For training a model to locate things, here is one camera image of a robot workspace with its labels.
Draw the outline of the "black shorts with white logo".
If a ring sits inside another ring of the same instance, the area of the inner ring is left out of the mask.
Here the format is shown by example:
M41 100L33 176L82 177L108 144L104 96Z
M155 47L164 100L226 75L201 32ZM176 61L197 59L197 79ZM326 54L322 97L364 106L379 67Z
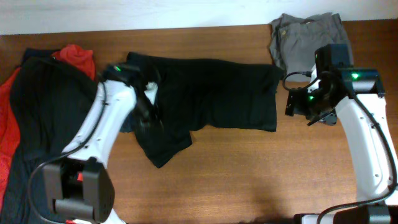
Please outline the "black shorts with white logo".
M159 121L145 128L133 118L134 134L157 168L190 147L190 133L216 128L277 129L275 95L283 71L271 64L215 59L174 59L129 52L126 62L157 83Z

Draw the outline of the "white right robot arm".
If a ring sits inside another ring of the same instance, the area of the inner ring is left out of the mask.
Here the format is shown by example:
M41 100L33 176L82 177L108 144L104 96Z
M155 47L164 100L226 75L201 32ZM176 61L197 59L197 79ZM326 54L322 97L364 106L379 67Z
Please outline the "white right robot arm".
M304 74L310 83L289 90L285 114L303 115L309 125L341 122L357 197L321 213L296 214L294 223L397 223L397 155L379 72L355 68L346 44L328 44L315 51L315 65Z

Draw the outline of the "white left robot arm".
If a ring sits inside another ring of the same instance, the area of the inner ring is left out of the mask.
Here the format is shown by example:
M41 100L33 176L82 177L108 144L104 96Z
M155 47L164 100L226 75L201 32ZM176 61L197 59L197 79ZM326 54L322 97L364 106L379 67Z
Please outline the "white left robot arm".
M110 65L103 78L75 137L59 157L38 166L49 210L67 223L123 222L114 210L110 152L129 115L137 128L160 123L155 103L160 74L153 65Z

